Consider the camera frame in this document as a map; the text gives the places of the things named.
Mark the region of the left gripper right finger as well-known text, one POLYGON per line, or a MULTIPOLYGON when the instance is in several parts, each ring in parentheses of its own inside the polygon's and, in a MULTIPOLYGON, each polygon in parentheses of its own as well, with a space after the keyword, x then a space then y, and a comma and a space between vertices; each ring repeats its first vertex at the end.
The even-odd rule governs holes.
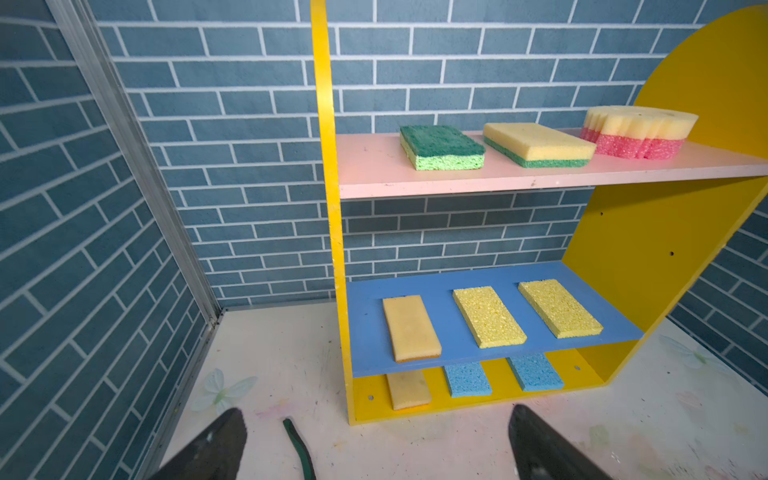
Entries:
POLYGON ((524 404, 514 406, 508 436, 520 479, 611 479, 524 404))

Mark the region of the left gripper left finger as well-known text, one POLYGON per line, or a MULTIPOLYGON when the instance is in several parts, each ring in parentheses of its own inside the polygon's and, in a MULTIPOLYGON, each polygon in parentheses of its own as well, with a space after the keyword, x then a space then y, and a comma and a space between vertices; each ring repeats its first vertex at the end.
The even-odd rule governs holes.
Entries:
POLYGON ((242 411, 233 407, 222 413, 151 480, 237 478, 247 441, 242 411))

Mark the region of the blue sponge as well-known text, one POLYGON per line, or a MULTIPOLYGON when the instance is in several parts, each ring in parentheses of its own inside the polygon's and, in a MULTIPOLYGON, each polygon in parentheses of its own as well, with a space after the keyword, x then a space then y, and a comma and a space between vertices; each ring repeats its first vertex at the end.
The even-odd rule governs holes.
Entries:
POLYGON ((507 361, 523 392, 561 390, 565 386, 544 354, 508 358, 507 361))
POLYGON ((452 398, 490 396, 492 387, 480 362, 443 367, 452 398))

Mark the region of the bright yellow sponge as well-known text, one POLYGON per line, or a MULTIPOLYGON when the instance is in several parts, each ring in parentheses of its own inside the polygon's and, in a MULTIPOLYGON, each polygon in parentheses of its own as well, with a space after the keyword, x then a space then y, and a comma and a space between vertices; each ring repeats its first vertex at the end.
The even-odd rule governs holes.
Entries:
POLYGON ((480 349, 527 341, 527 335, 492 287, 456 289, 452 296, 480 349))
POLYGON ((518 290, 557 339, 599 335, 603 326, 555 279, 521 282, 518 290))

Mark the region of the pale yellow orange-backed sponge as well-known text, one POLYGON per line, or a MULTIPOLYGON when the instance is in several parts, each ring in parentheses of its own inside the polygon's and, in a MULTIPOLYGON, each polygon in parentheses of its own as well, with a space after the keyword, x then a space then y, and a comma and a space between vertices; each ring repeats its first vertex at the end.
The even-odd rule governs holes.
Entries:
POLYGON ((390 373, 386 380, 395 411, 431 403, 431 393, 422 370, 390 373))

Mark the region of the green scouring pad sponge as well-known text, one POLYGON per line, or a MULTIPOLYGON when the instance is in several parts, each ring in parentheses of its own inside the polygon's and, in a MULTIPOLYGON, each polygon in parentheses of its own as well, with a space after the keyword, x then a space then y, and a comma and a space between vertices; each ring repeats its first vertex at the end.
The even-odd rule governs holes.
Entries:
POLYGON ((400 145, 417 171, 478 170, 484 166, 485 147, 452 126, 402 126, 400 145))

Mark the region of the yellow smiley face sponge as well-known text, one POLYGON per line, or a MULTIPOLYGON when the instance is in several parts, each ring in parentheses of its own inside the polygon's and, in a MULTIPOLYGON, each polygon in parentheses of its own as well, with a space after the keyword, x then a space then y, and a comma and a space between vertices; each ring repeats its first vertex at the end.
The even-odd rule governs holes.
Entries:
POLYGON ((598 106, 587 111, 580 138, 596 153, 625 159, 668 160, 685 143, 699 116, 642 106, 598 106))

